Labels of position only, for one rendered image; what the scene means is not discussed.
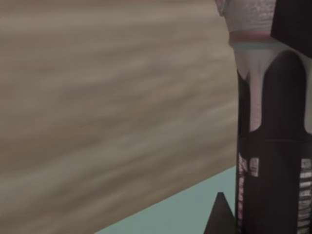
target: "brown wooden floor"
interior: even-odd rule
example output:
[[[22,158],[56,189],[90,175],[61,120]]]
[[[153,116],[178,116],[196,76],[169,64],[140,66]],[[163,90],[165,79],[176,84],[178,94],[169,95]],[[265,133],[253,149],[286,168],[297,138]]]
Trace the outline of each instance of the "brown wooden floor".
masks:
[[[214,4],[130,3],[0,0],[1,234],[91,234],[234,164]]]

